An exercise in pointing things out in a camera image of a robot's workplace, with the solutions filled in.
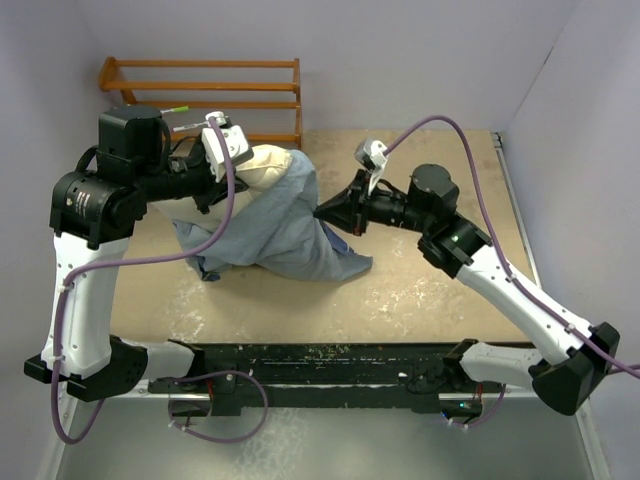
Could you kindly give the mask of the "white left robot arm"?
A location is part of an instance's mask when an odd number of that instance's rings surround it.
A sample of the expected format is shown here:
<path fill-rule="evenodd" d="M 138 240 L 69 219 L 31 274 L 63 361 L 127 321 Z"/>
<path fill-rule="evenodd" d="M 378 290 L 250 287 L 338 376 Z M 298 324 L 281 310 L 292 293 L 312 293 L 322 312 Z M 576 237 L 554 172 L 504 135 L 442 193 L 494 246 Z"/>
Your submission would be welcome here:
<path fill-rule="evenodd" d="M 135 344 L 111 333 L 118 271 L 150 203 L 191 199 L 207 213 L 246 189 L 235 169 L 252 155 L 242 128 L 222 112 L 206 116 L 185 157 L 175 155 L 159 109 L 135 104 L 102 113 L 97 144 L 53 189 L 52 319 L 25 374 L 43 384 L 65 382 L 85 402 L 127 393 L 143 380 L 171 378 L 184 392 L 201 388 L 202 349 L 175 340 Z"/>

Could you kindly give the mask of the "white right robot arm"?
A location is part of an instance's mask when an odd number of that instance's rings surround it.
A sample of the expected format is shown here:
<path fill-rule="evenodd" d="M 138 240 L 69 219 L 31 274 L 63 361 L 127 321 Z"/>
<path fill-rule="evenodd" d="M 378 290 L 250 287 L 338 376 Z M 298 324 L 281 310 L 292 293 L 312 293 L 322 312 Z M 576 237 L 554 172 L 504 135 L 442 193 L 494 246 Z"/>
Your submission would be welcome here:
<path fill-rule="evenodd" d="M 480 382 L 516 386 L 560 414 L 575 414 L 610 372 L 618 331 L 570 313 L 501 261 L 490 237 L 458 213 L 459 188 L 444 167 L 416 167 L 406 192 L 386 180 L 371 187 L 371 179 L 358 170 L 315 217 L 356 236 L 371 222 L 419 233 L 418 249 L 429 264 L 484 297 L 532 344 L 463 340 L 443 359 L 446 383 L 456 391 Z"/>

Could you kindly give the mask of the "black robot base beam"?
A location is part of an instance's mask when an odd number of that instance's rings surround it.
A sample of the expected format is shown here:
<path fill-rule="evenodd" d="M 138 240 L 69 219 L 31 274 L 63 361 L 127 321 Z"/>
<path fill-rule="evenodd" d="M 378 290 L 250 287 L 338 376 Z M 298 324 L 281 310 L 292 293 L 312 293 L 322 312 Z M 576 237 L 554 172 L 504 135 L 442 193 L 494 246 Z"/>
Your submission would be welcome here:
<path fill-rule="evenodd" d="M 153 380 L 154 394 L 196 400 L 213 416 L 244 408 L 407 409 L 478 415 L 495 382 L 450 379 L 451 343 L 196 345 L 189 382 Z"/>

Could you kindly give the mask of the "blue pillowcase with yellow drawings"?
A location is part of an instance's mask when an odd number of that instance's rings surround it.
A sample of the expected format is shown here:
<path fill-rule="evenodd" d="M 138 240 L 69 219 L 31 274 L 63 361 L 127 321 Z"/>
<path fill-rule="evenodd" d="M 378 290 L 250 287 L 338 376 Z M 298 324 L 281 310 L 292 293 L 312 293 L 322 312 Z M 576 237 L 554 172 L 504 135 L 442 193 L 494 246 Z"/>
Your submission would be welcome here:
<path fill-rule="evenodd" d="M 186 260 L 201 279 L 215 281 L 234 266 L 256 265 L 294 280 L 343 282 L 372 268 L 372 257 L 356 253 L 314 217 L 317 175 L 303 152 L 259 145 L 236 177 L 248 189 L 235 195 L 222 237 Z"/>

